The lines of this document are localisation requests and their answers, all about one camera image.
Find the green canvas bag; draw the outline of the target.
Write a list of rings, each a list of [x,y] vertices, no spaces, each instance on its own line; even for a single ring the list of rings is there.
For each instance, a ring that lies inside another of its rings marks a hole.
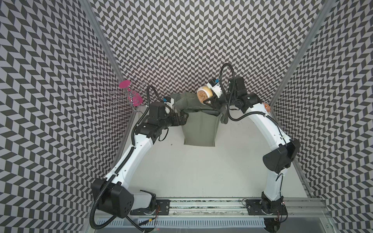
[[[228,123],[226,107],[216,109],[203,105],[195,93],[173,93],[171,98],[174,99],[174,110],[188,114],[187,122],[182,126],[184,144],[214,147],[219,125]]]

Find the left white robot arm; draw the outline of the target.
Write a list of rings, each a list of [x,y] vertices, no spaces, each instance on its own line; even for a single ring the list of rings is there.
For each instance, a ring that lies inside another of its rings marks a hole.
[[[116,165],[102,179],[96,179],[92,185],[93,206],[89,214],[89,224],[94,230],[108,226],[115,218],[126,218],[137,229],[146,232],[132,219],[131,212],[140,211],[146,215],[157,216],[156,194],[141,190],[132,194],[128,188],[131,179],[145,154],[159,139],[163,130],[186,124],[188,114],[177,113],[173,109],[174,98],[161,98],[150,101],[150,91],[146,89],[148,106],[131,132],[131,145]]]

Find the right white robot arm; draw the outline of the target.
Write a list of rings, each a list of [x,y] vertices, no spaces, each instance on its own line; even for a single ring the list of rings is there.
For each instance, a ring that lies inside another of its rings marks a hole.
[[[264,191],[256,203],[246,201],[247,209],[259,207],[260,214],[268,216],[286,214],[283,180],[300,150],[300,141],[292,139],[280,128],[257,94],[247,92],[243,78],[236,76],[230,63],[222,65],[218,78],[209,86],[213,91],[213,97],[209,100],[225,106],[226,115],[231,121],[249,118],[261,131],[271,150],[263,156],[267,169]]]

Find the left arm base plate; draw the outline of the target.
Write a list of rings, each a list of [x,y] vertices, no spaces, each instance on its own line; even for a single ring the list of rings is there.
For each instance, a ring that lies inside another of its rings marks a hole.
[[[156,199],[155,203],[151,204],[147,208],[141,208],[132,210],[130,215],[132,216],[168,216],[170,212],[171,200],[168,199]]]

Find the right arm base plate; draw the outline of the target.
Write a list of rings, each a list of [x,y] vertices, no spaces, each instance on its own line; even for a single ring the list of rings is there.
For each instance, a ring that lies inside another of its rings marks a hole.
[[[288,211],[286,209],[284,201],[280,198],[276,201],[270,201],[268,199],[246,199],[244,201],[248,214],[250,216],[287,216]]]

